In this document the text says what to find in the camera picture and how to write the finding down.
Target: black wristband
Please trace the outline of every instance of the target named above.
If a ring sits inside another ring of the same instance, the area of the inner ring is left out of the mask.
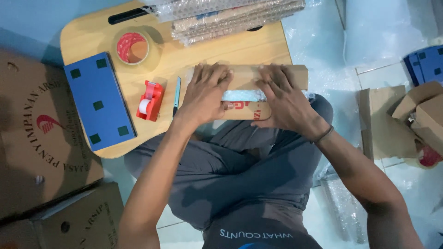
[[[314,141],[310,141],[311,144],[317,144],[318,142],[320,142],[323,138],[325,138],[326,136],[328,136],[329,134],[331,134],[334,131],[334,127],[332,125],[330,125],[329,129],[323,133],[318,139],[314,140]]]

